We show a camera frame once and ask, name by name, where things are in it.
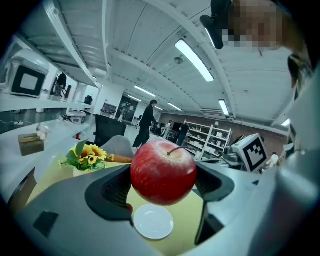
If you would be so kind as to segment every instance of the apple stem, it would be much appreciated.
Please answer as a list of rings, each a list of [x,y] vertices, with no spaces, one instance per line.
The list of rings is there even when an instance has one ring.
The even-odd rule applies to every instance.
[[[179,147],[176,147],[175,149],[171,150],[170,152],[168,152],[168,156],[171,156],[171,153],[173,151],[176,151],[176,150],[179,150],[179,149],[187,149],[188,147],[187,146],[179,146]]]

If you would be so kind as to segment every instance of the white device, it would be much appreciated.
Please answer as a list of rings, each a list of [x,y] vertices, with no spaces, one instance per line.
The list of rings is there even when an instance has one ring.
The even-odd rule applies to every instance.
[[[39,98],[50,65],[30,49],[18,51],[5,65],[0,76],[0,90],[6,94]]]
[[[259,133],[250,135],[231,146],[232,152],[242,160],[247,172],[260,169],[268,159],[265,145]]]
[[[66,116],[70,118],[70,121],[74,124],[83,124],[86,120],[86,113],[82,111],[70,111],[66,113]]]

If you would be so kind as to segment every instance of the gray chair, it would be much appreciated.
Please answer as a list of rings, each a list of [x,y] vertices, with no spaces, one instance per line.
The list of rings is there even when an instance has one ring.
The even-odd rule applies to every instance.
[[[133,158],[135,155],[129,139],[124,136],[114,136],[100,148],[109,154],[115,154],[126,158]]]

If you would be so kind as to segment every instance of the white plate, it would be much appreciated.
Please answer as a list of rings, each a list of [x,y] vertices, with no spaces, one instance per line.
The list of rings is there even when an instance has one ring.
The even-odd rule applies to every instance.
[[[149,239],[163,239],[174,229],[174,218],[161,206],[145,204],[136,210],[133,218],[136,230]]]

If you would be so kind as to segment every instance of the ceiling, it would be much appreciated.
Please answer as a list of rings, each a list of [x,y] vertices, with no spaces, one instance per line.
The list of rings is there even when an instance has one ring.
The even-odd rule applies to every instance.
[[[203,110],[220,111],[218,100],[225,100],[236,121],[277,128],[286,120],[292,95],[289,51],[261,56],[227,41],[215,50],[200,24],[202,15],[210,15],[210,0],[49,0],[30,14],[18,34],[84,84],[95,85],[87,68],[98,81],[124,85],[126,94],[144,102],[153,97],[135,85],[155,94],[168,113],[219,118],[217,111],[204,115]],[[194,49],[214,81],[206,82],[175,48],[180,39]],[[183,62],[175,63],[176,57]]]

